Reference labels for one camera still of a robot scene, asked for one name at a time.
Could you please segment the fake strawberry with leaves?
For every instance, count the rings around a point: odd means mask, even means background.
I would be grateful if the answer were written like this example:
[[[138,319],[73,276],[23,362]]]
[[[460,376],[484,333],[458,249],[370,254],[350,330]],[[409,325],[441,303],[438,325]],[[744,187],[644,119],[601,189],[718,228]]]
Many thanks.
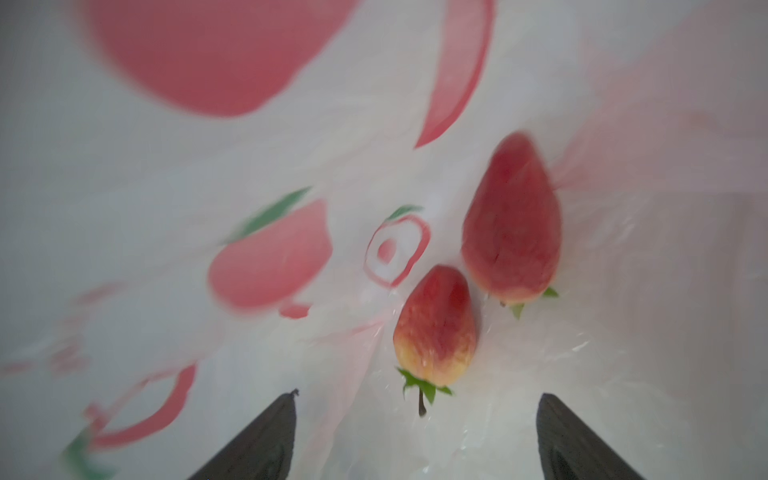
[[[469,368],[478,332],[466,278],[452,266],[434,266],[407,298],[393,333],[403,389],[418,390],[421,418],[437,393],[453,394],[450,386]]]

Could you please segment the pink plastic bag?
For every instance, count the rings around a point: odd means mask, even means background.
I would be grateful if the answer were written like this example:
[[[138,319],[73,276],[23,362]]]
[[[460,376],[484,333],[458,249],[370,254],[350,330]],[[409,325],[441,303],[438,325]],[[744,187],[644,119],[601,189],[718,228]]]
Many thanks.
[[[236,114],[114,50],[281,49],[226,1],[1,5],[1,475],[186,479],[292,393],[293,479],[539,479],[540,397],[648,479],[767,475],[767,5],[358,1]],[[425,418],[392,336],[496,145],[563,212],[548,297],[481,291]]]

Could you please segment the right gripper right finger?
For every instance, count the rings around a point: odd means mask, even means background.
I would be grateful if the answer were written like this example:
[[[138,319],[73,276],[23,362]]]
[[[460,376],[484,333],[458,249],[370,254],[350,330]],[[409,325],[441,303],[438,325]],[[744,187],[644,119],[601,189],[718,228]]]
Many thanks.
[[[643,479],[556,395],[540,397],[536,432],[545,480]]]

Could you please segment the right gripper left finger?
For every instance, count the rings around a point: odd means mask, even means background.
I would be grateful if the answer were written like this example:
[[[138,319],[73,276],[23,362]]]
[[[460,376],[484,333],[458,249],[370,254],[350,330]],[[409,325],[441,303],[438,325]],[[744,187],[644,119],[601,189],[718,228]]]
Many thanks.
[[[299,390],[277,397],[189,480],[285,480],[297,427]]]

